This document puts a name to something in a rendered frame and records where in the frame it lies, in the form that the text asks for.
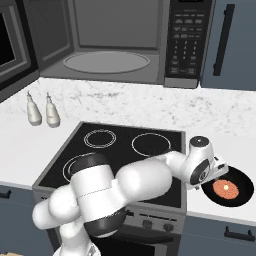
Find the blue-grey cupboard door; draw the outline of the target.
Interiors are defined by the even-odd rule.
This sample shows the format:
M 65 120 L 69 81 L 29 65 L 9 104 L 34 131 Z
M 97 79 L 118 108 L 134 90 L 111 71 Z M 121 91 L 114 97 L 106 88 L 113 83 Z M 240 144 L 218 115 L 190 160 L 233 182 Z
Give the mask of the blue-grey cupboard door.
M 235 10 L 221 75 L 213 75 L 227 4 Z M 216 0 L 203 75 L 203 88 L 256 91 L 256 0 Z

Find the grey microwave oven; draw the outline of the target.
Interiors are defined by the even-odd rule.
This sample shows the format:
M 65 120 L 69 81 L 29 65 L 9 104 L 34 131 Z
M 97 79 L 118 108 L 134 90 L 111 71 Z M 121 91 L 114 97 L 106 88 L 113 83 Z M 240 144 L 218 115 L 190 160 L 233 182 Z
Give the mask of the grey microwave oven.
M 45 78 L 195 88 L 215 0 L 29 0 L 39 74 Z M 95 51 L 131 52 L 150 64 L 119 74 L 71 70 L 63 61 Z

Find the round orange waffle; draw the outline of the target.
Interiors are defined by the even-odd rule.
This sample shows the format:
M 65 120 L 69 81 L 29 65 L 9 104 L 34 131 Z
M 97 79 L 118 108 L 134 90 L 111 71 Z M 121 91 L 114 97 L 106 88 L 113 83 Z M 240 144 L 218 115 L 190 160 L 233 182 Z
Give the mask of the round orange waffle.
M 239 195 L 238 187 L 228 180 L 216 180 L 213 190 L 219 197 L 227 200 L 235 199 Z

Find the black hob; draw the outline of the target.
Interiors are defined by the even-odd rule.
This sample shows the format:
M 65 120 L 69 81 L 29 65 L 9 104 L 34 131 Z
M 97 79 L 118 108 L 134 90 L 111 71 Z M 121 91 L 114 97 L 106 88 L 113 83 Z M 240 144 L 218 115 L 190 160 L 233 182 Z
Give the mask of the black hob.
M 185 153 L 183 131 L 80 122 L 32 186 L 35 200 L 47 199 L 71 179 L 71 165 L 88 153 L 101 153 L 113 174 L 124 165 L 175 150 Z

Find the grey oven front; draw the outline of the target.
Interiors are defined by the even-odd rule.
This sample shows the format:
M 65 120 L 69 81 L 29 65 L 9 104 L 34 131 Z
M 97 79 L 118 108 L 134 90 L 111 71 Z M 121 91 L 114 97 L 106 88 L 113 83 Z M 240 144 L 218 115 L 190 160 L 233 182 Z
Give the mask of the grey oven front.
M 178 201 L 175 200 L 178 207 L 171 207 L 168 211 L 165 210 L 165 206 L 154 206 L 149 202 L 128 205 L 126 219 L 118 232 L 109 238 L 92 238 L 92 241 L 98 246 L 102 256 L 110 256 L 110 245 L 117 246 L 114 251 L 115 256 L 120 256 L 120 248 L 124 248 L 128 256 L 131 256 L 132 252 L 135 252 L 136 256 L 139 256 L 140 253 L 145 256 L 178 256 L 186 214 L 186 193 L 180 192 L 180 195 L 181 198 Z M 144 220 L 153 222 L 151 229 L 142 226 Z M 167 233 L 163 229 L 165 223 L 172 224 L 174 230 Z M 168 236 L 172 237 L 173 241 L 162 244 L 143 244 L 122 239 L 121 235 L 124 234 Z

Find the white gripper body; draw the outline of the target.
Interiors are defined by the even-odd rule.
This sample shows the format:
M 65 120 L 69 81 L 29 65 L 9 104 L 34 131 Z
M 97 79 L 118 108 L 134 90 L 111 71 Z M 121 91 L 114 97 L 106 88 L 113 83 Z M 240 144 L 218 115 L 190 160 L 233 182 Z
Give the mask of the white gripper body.
M 210 171 L 207 176 L 207 181 L 218 179 L 220 176 L 227 174 L 229 167 L 225 160 L 220 156 L 214 156 L 210 163 Z

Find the round glass turntable plate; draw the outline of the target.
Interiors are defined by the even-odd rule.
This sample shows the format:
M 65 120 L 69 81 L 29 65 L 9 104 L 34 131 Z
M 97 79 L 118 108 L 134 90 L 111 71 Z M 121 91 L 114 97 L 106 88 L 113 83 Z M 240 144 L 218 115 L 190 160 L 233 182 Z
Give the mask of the round glass turntable plate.
M 131 52 L 95 51 L 69 56 L 63 64 L 83 73 L 119 74 L 143 69 L 150 64 L 150 60 L 144 55 Z

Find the grey microwave door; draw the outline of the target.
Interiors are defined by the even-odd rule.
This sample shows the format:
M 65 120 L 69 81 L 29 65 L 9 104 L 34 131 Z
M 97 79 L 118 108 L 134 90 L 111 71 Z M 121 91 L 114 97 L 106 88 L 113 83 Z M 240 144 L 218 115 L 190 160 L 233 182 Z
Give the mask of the grey microwave door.
M 0 103 L 38 78 L 29 0 L 0 0 Z

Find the white bottle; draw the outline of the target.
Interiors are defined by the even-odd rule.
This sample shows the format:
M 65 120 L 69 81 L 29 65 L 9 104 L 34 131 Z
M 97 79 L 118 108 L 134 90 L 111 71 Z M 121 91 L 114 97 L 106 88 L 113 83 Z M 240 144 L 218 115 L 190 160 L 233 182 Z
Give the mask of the white bottle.
M 27 116 L 32 126 L 39 126 L 42 123 L 42 115 L 30 93 L 27 93 Z
M 59 113 L 50 95 L 46 96 L 46 101 L 46 122 L 51 128 L 57 128 L 60 125 Z

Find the blue-grey drawer front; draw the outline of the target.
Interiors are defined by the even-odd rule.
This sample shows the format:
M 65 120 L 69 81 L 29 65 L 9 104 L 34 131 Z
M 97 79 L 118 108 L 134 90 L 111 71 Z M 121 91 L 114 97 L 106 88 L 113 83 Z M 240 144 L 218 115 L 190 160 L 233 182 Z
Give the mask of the blue-grey drawer front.
M 256 241 L 227 238 L 225 228 L 231 232 L 256 237 L 256 227 L 230 222 L 187 216 L 181 236 L 178 256 L 256 256 Z
M 0 253 L 22 256 L 52 256 L 54 251 L 46 231 L 33 223 L 33 192 L 0 185 L 0 192 L 12 191 L 10 199 L 0 198 Z

